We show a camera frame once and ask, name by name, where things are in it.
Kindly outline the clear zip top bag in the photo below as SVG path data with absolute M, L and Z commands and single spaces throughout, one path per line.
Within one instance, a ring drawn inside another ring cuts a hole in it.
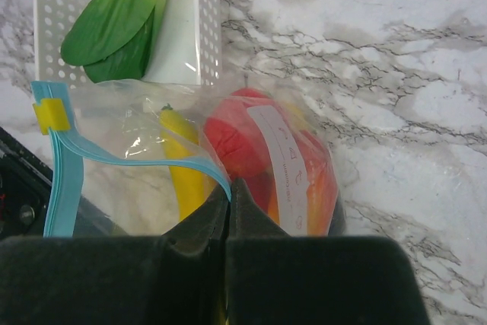
M 43 233 L 73 237 L 81 197 L 128 235 L 156 235 L 189 217 L 222 188 L 231 198 L 232 180 L 203 132 L 218 104 L 239 90 L 104 81 L 70 88 L 35 81 L 34 112 L 53 149 L 53 183 Z M 327 143 L 309 108 L 292 90 L 268 94 L 286 112 L 250 107 L 269 150 L 272 168 L 297 148 L 293 133 L 306 129 Z M 327 235 L 345 231 L 338 199 Z

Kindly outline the white toy leek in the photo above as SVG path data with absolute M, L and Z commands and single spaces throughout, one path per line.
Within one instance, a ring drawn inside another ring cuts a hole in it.
M 140 79 L 158 40 L 167 0 L 91 0 L 60 48 L 63 61 L 88 78 Z

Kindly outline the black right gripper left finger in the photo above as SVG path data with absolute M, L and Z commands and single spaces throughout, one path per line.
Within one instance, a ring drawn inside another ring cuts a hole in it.
M 161 236 L 15 237 L 1 245 L 3 324 L 223 324 L 228 199 Z

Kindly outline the red toy apple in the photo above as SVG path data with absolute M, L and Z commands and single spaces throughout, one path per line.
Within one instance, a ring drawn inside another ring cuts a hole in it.
M 270 172 L 272 162 L 250 107 L 271 106 L 287 119 L 284 107 L 255 88 L 241 88 L 224 98 L 206 119 L 203 132 L 229 177 L 251 178 Z

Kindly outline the orange red toy mango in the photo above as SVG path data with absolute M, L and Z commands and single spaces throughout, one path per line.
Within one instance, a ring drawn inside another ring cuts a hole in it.
M 245 181 L 256 204 L 287 233 L 327 235 L 339 195 L 329 150 L 306 129 L 293 138 L 297 148 L 287 161 Z

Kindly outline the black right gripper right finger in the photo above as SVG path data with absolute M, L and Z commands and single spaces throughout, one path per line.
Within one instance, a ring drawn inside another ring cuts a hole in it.
M 231 186 L 226 290 L 232 324 L 427 324 L 412 265 L 376 236 L 292 237 Z

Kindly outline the white perforated plastic basket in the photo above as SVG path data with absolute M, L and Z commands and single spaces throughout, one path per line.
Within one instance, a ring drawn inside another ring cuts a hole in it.
M 215 84 L 220 0 L 34 0 L 36 77 Z

